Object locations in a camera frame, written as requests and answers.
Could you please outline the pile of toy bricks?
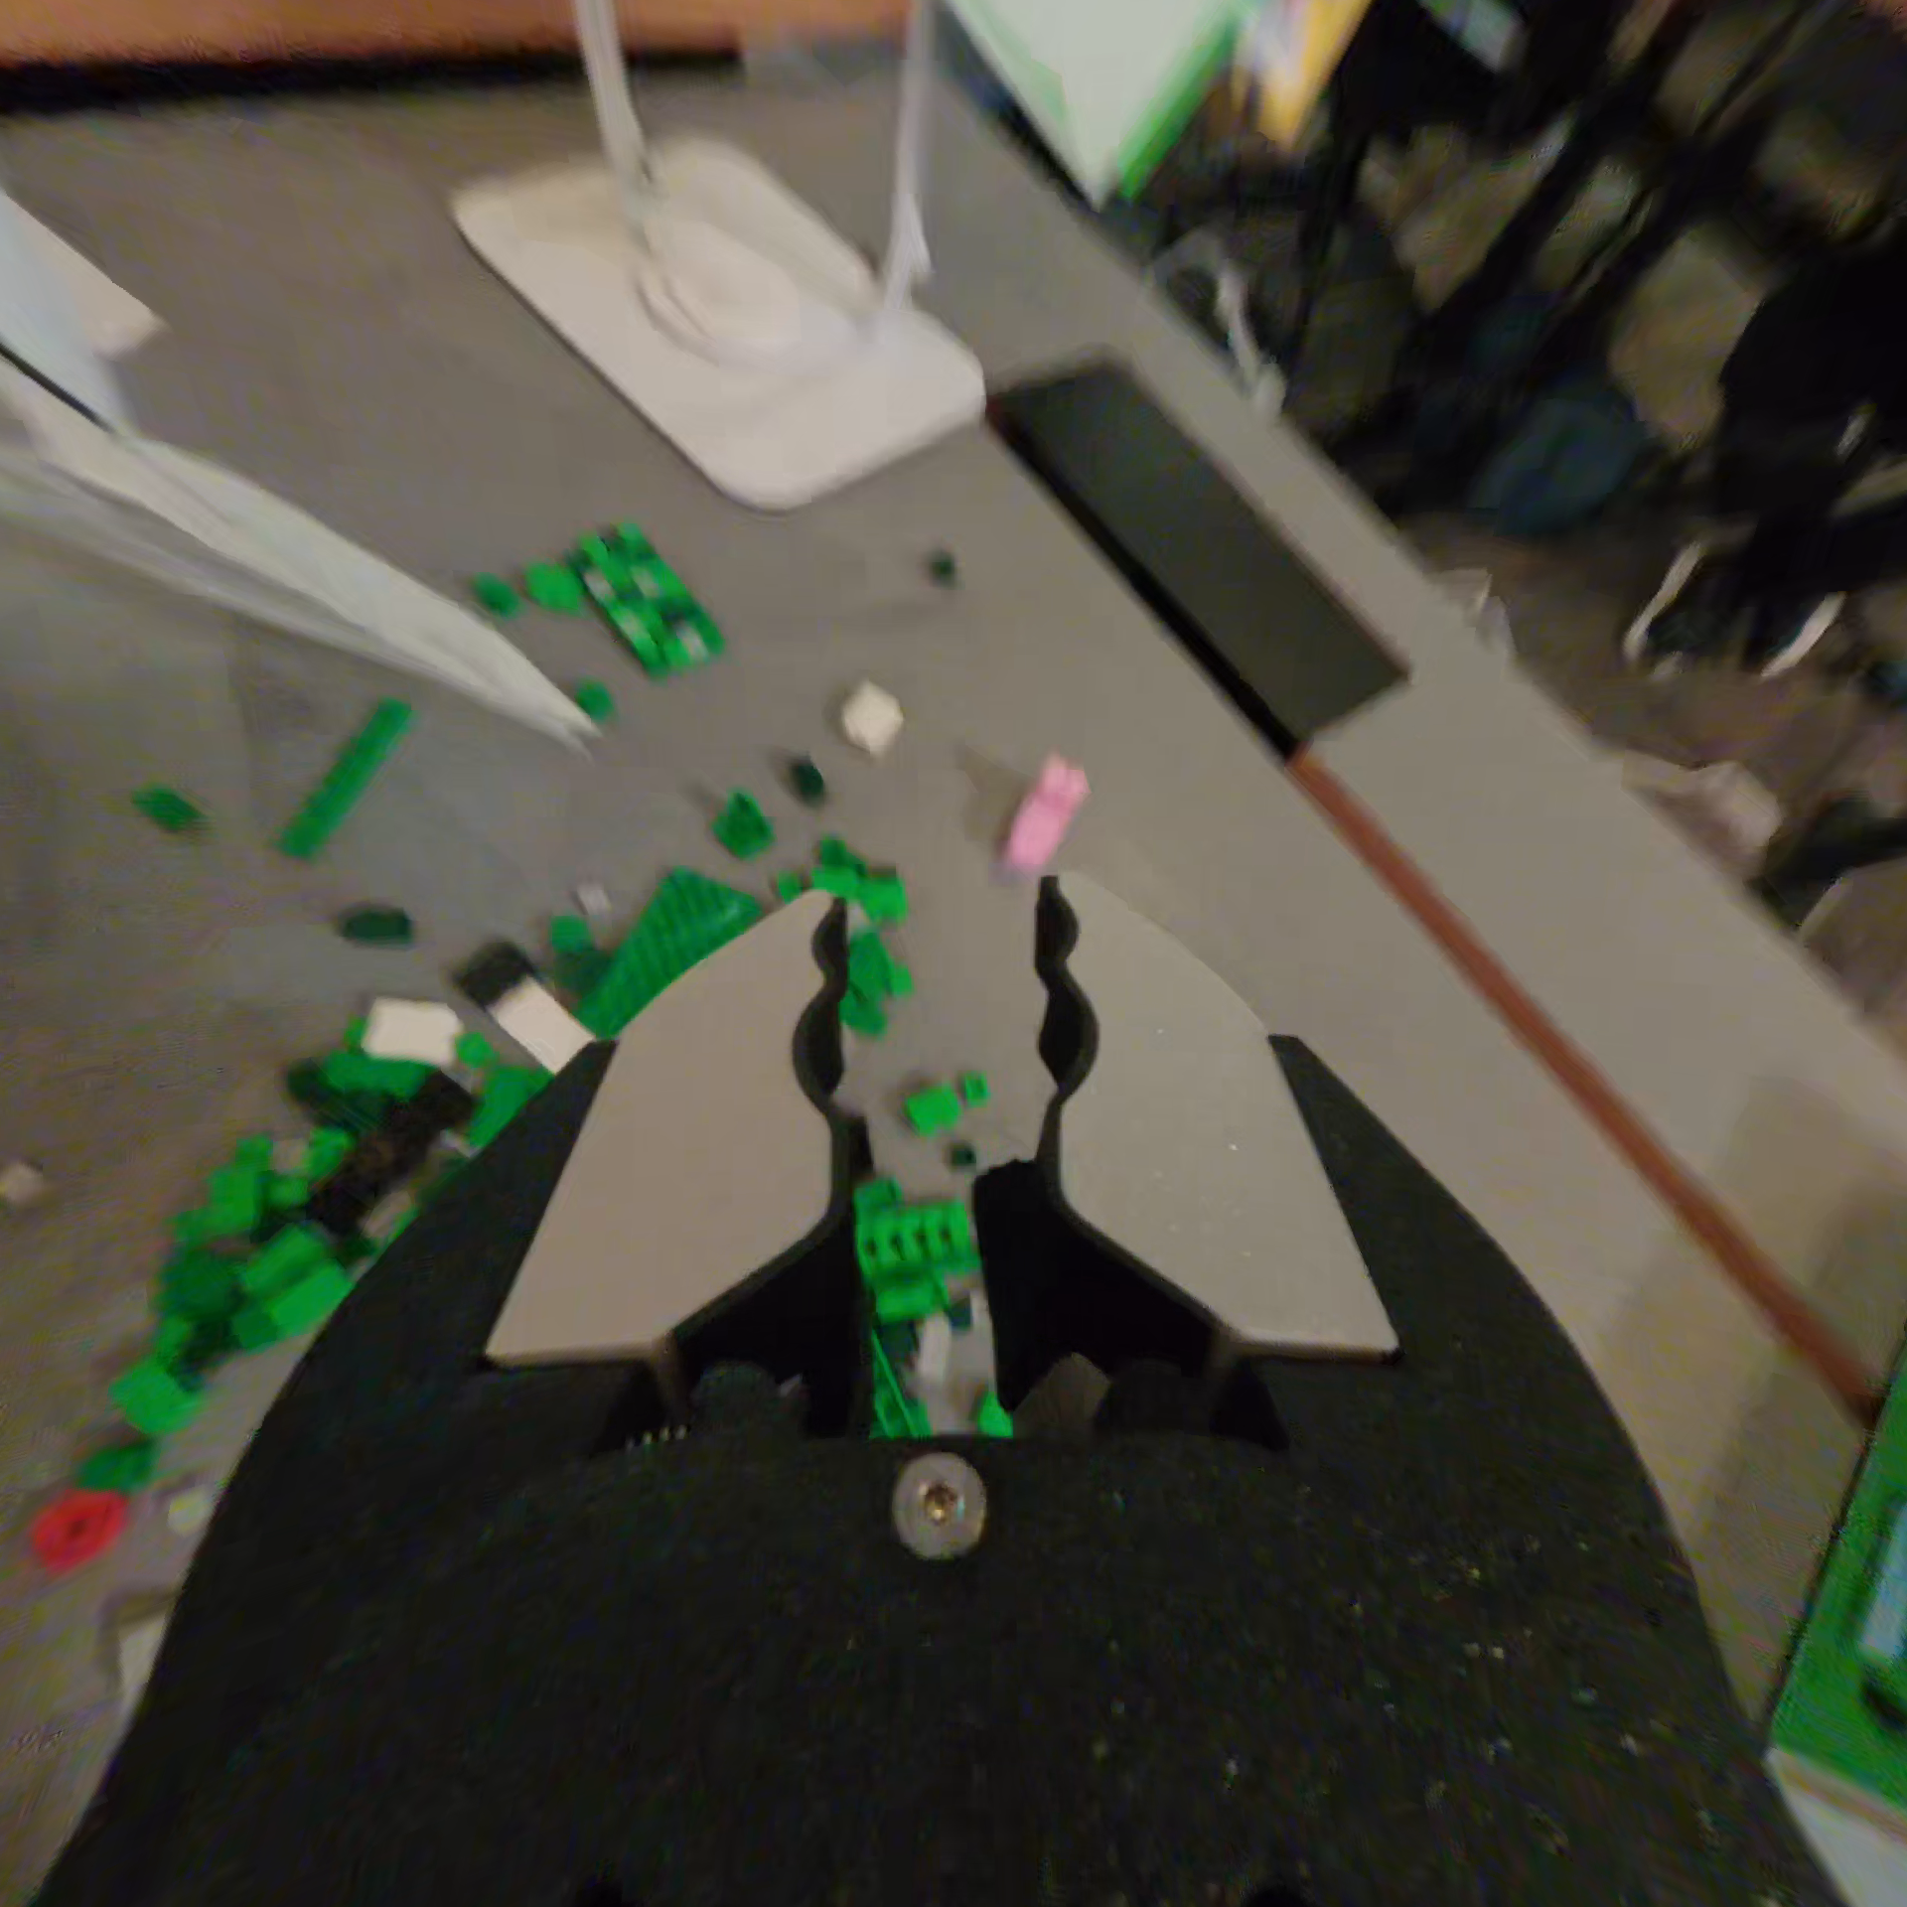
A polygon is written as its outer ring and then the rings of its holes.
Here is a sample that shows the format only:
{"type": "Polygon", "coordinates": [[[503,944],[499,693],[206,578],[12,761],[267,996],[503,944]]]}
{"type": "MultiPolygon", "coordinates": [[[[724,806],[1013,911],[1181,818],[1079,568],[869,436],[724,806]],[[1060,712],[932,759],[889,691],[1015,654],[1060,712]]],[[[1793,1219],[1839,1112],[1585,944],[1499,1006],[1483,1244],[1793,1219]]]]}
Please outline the pile of toy bricks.
{"type": "MultiPolygon", "coordinates": [[[[865,918],[865,928],[848,936],[848,980],[840,1007],[841,1029],[877,1038],[888,1029],[882,1001],[912,993],[909,971],[894,965],[878,930],[906,922],[908,889],[891,864],[871,864],[840,837],[818,845],[818,861],[806,873],[778,873],[776,895],[794,904],[806,893],[824,893],[865,918]]],[[[578,996],[577,1020],[588,1038],[608,1040],[647,1011],[669,986],[681,980],[745,930],[765,909],[735,888],[687,867],[669,869],[621,943],[596,946],[581,918],[553,919],[559,953],[588,957],[593,986],[578,996]]],[[[349,1149],[367,1138],[395,1111],[420,1111],[423,1086],[430,1066],[418,1058],[373,1058],[366,1044],[367,1022],[345,1046],[294,1074],[316,1091],[307,1105],[314,1128],[304,1140],[278,1141],[273,1136],[242,1138],[232,1160],[206,1180],[206,1197],[174,1223],[174,1258],[153,1287],[153,1337],[149,1352],[110,1384],[113,1409],[124,1418],[129,1440],[163,1442],[190,1423],[202,1404],[206,1371],[239,1351],[256,1351],[278,1335],[292,1335],[327,1320],[320,1301],[339,1301],[345,1273],[367,1264],[378,1244],[324,1246],[304,1208],[327,1170],[345,1165],[349,1149]]],[[[553,1076],[553,1062],[503,1065],[483,1035],[461,1032],[452,1012],[452,1066],[474,1066],[474,1115],[468,1144],[480,1152],[553,1076]]],[[[865,1276],[877,1298],[878,1326],[924,1320],[899,1306],[899,1286],[919,1273],[929,1291],[946,1298],[941,1273],[971,1270],[955,1258],[919,1267],[900,1254],[891,1271],[865,1259],[865,1276]]],[[[873,1330],[873,1435],[878,1440],[924,1436],[924,1404],[906,1391],[899,1370],[873,1330]]]]}

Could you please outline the long narrow green plate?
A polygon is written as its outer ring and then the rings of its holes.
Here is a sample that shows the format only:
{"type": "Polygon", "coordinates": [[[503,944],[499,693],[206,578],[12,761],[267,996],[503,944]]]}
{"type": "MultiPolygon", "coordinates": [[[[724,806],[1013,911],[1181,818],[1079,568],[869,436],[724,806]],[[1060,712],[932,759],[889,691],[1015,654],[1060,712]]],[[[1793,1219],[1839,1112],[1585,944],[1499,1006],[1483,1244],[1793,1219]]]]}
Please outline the long narrow green plate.
{"type": "Polygon", "coordinates": [[[298,863],[316,861],[367,796],[410,727],[410,701],[377,701],[284,825],[277,852],[298,863]]]}

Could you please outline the grey desk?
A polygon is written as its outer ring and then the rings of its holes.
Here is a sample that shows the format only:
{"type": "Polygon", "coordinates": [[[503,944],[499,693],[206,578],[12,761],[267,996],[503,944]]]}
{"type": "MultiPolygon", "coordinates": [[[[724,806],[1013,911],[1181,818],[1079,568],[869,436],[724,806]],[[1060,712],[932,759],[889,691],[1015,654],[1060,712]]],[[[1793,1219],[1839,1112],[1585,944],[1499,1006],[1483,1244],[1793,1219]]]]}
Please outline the grey desk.
{"type": "MultiPolygon", "coordinates": [[[[572,747],[377,662],[5,559],[5,1116],[87,1273],[273,1046],[369,987],[321,930],[410,909],[413,982],[652,885],[740,782],[894,864],[896,1044],[1049,1099],[1037,888],[997,864],[1055,750],[1033,612],[1121,581],[986,425],[793,516],[727,503],[488,273],[452,174],[581,136],[519,100],[5,131],[163,335],[134,425],[499,629],[617,718],[572,747]],[[530,564],[630,520],[727,654],[653,682],[530,564]],[[921,560],[959,564],[932,589],[921,560]],[[499,620],[468,578],[521,596],[499,620]],[[904,709],[885,759],[836,709],[904,709]],[[413,727],[310,863],[277,836],[381,700],[413,727]],[[810,755],[804,808],[782,763],[810,755]],[[206,810],[167,837],[163,783],[206,810]]],[[[1088,801],[1047,873],[1085,873],[1088,801]]],[[[35,1903],[1835,1903],[1735,1700],[1677,1527],[1569,1330],[1303,1038],[1259,1015],[1399,1333],[1387,1365],[1112,1377],[1088,1432],[818,1435],[712,1366],[486,1343],[611,1044],[561,1066],[363,1270],[251,1432],[149,1686],[35,1903]]]]}

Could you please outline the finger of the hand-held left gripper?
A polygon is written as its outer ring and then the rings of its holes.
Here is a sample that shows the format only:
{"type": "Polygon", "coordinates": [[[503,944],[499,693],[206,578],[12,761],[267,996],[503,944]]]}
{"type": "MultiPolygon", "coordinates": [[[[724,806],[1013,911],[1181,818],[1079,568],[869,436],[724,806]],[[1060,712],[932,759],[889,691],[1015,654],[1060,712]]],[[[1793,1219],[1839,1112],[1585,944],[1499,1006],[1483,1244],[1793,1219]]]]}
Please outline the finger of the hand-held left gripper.
{"type": "Polygon", "coordinates": [[[132,427],[117,365],[163,323],[1,192],[1,363],[14,381],[110,432],[132,427]]]}

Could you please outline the white paper bag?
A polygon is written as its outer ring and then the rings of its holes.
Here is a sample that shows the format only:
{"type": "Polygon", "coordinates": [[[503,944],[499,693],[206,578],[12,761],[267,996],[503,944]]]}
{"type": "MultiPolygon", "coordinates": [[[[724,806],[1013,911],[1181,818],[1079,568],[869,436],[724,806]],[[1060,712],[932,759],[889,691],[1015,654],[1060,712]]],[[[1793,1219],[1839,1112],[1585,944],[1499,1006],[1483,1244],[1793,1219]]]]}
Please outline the white paper bag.
{"type": "Polygon", "coordinates": [[[5,522],[452,691],[572,747],[598,725],[499,629],[239,472],[5,365],[5,522]]]}

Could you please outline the pink pig figure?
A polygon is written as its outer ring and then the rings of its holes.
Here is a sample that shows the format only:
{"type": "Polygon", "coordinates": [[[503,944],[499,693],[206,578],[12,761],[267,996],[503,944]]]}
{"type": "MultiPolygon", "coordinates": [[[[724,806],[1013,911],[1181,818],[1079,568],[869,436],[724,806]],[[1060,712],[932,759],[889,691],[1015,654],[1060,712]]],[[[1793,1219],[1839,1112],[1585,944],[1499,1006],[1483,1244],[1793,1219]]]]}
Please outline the pink pig figure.
{"type": "Polygon", "coordinates": [[[1013,878],[1037,878],[1058,859],[1090,796],[1081,763],[1049,753],[1000,834],[997,864],[1013,878]]]}

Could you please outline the white rounded base plate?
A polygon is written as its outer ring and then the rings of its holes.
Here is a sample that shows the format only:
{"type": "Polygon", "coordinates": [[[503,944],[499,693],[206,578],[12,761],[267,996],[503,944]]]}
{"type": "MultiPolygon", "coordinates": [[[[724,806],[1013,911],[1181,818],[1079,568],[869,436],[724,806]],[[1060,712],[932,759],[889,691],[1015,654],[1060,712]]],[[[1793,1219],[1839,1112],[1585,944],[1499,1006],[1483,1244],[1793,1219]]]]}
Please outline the white rounded base plate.
{"type": "Polygon", "coordinates": [[[663,140],[463,187],[468,248],[730,502],[785,514],[981,419],[974,352],[915,302],[917,218],[871,268],[730,142],[663,140]]]}

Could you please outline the red round brick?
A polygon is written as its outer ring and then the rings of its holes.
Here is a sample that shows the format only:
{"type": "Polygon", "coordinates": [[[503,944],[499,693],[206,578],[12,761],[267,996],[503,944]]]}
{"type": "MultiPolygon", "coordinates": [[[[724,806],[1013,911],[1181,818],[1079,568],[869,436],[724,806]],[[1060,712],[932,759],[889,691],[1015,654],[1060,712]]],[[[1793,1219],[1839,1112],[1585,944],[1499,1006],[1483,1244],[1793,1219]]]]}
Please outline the red round brick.
{"type": "Polygon", "coordinates": [[[32,1519],[33,1561],[62,1578],[104,1557],[124,1535],[132,1498],[113,1490],[71,1488],[51,1496],[32,1519]]]}

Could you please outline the green pixel-pattern brick plate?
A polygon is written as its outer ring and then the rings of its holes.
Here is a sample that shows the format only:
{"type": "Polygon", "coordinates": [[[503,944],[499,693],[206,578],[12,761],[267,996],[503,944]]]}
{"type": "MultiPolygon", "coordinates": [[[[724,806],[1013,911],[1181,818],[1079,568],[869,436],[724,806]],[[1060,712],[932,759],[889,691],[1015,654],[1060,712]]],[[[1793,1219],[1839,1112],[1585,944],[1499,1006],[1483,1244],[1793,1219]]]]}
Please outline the green pixel-pattern brick plate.
{"type": "Polygon", "coordinates": [[[687,676],[727,654],[727,635],[703,602],[630,520],[585,534],[567,560],[642,676],[687,676]]]}

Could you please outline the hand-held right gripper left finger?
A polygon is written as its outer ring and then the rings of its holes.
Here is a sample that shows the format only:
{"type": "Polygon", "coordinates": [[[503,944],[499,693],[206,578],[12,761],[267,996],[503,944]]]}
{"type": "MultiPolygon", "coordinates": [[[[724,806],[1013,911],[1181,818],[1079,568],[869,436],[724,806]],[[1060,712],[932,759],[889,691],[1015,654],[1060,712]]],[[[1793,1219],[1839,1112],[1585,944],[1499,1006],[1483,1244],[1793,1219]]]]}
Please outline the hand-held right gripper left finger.
{"type": "Polygon", "coordinates": [[[494,1366],[712,1366],[797,1384],[818,1435],[867,1418],[852,1244],[865,1128],[837,1104],[846,919],[810,889],[613,1040],[486,1343],[494,1366]]]}

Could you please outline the light grey hollow brick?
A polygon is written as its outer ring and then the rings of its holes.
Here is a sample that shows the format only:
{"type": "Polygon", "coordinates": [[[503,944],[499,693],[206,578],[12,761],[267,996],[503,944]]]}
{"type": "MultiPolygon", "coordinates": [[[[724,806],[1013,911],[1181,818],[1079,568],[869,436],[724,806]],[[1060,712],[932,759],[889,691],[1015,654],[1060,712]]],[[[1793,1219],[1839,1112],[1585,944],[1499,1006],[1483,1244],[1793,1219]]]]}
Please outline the light grey hollow brick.
{"type": "Polygon", "coordinates": [[[129,1721],[149,1686],[174,1620],[176,1590],[143,1590],[110,1602],[101,1619],[101,1671],[113,1712],[129,1721]]]}

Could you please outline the green pixel-pattern toy box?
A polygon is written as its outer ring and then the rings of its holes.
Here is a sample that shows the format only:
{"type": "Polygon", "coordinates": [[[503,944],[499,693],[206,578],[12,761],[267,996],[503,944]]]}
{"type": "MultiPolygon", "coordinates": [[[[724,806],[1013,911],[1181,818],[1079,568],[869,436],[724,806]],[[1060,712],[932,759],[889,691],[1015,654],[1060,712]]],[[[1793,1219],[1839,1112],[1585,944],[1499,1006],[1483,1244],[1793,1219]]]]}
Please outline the green pixel-pattern toy box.
{"type": "Polygon", "coordinates": [[[1903,1366],[1810,1593],[1771,1715],[1766,1767],[1839,1898],[1903,1905],[1903,1366]]]}

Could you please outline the grey table with brown edge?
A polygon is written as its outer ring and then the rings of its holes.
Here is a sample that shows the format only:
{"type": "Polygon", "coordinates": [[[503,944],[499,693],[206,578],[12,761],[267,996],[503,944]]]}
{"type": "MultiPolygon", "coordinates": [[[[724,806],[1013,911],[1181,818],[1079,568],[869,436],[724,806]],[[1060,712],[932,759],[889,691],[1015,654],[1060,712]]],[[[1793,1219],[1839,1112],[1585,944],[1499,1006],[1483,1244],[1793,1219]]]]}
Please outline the grey table with brown edge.
{"type": "Polygon", "coordinates": [[[1132,365],[1404,679],[1272,761],[1119,578],[1015,642],[1082,861],[1324,1061],[1532,1276],[1647,1465],[1735,1693],[1778,1700],[1903,1342],[1903,1061],[1492,651],[1415,550],[1025,165],[1013,374],[1132,365]]]}

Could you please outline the white instruction booklet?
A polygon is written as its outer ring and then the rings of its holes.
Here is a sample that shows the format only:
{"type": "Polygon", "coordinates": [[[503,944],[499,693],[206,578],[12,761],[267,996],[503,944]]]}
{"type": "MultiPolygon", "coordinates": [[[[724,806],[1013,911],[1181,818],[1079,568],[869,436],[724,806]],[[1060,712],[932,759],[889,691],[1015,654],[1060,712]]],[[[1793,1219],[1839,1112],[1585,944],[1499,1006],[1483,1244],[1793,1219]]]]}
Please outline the white instruction booklet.
{"type": "Polygon", "coordinates": [[[948,2],[1092,207],[1152,178],[1227,71],[1253,2],[948,2]]]}

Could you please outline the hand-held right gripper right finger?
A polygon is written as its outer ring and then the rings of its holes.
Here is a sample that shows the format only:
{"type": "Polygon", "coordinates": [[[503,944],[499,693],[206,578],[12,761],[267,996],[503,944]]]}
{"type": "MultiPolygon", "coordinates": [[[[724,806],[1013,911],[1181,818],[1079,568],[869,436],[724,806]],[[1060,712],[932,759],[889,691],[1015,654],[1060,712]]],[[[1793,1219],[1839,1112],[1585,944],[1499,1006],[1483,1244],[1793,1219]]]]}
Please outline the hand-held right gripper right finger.
{"type": "Polygon", "coordinates": [[[1387,1365],[1399,1333],[1268,1029],[1085,873],[1037,888],[1033,1152],[969,1192],[995,1391],[1067,1363],[1218,1390],[1259,1357],[1387,1365]]]}

